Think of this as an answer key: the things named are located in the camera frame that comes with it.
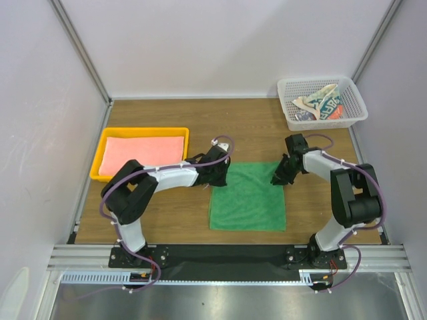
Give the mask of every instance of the pink towel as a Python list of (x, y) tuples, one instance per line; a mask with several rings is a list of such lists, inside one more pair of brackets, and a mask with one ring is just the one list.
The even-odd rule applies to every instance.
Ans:
[(182, 161), (184, 137), (108, 137), (99, 175), (115, 175), (129, 160), (142, 165), (170, 165)]

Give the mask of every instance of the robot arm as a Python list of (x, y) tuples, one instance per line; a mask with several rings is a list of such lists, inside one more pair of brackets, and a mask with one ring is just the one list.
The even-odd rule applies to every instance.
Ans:
[(194, 158), (170, 166), (174, 167), (173, 169), (168, 169), (169, 166), (159, 168), (143, 166), (136, 160), (130, 160), (117, 172), (102, 189), (102, 197), (128, 175), (144, 169), (153, 169), (152, 172), (143, 173), (129, 180), (129, 183), (135, 186), (133, 190), (124, 183), (115, 189), (105, 202), (111, 216), (117, 221), (122, 240), (132, 252), (136, 253), (147, 245), (142, 233), (140, 217), (154, 193), (175, 187), (193, 187), (206, 183), (217, 187), (226, 185), (230, 158), (205, 167), (191, 167), (191, 165), (221, 159), (227, 155), (228, 147), (227, 143), (214, 145), (207, 154), (201, 153)]
[[(327, 159), (324, 151), (317, 147), (309, 148), (301, 134), (291, 135), (285, 141), (289, 155), (284, 154), (272, 184), (293, 184), (299, 172), (315, 173), (331, 183), (332, 217), (321, 231), (312, 236), (309, 243), (310, 257), (314, 261), (321, 253), (338, 250), (342, 239), (355, 228), (381, 217), (382, 208), (375, 186), (364, 175)], [(377, 181), (371, 165), (357, 167)], [(361, 189), (362, 192), (355, 194), (355, 189)]]

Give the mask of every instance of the green towel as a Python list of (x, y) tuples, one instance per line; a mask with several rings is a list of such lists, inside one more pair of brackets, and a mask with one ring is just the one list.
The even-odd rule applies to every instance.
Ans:
[(283, 187), (270, 181), (278, 162), (232, 163), (227, 187), (212, 187), (209, 227), (228, 231), (284, 231)]

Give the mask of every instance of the wooden table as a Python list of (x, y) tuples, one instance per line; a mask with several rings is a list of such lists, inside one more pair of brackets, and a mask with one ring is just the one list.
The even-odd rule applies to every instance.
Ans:
[[(227, 134), (236, 141), (233, 162), (279, 161), (286, 152), (288, 130), (278, 99), (190, 99), (116, 101), (108, 127), (188, 127), (189, 156), (206, 153), (210, 141)], [(347, 129), (321, 130), (335, 140), (329, 153), (356, 162)], [(311, 146), (324, 147), (323, 138), (308, 138)], [(109, 221), (99, 216), (104, 183), (92, 181), (76, 243), (114, 243)], [(210, 190), (203, 186), (157, 193), (142, 217), (149, 243), (307, 243), (331, 217), (330, 186), (321, 178), (299, 175), (284, 187), (286, 231), (215, 231), (209, 229)], [(350, 243), (380, 243), (377, 231), (361, 231)]]

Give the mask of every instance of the white wall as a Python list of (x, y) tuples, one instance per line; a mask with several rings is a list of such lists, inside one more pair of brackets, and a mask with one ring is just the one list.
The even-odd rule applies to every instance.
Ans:
[(357, 126), (390, 210), (386, 229), (403, 243), (427, 301), (427, 2), (405, 1), (358, 86), (369, 111)]
[(68, 236), (105, 103), (48, 1), (0, 1), (0, 43), (0, 295), (28, 266), (27, 320)]
[(63, 3), (113, 97), (265, 97), (352, 76), (390, 0)]

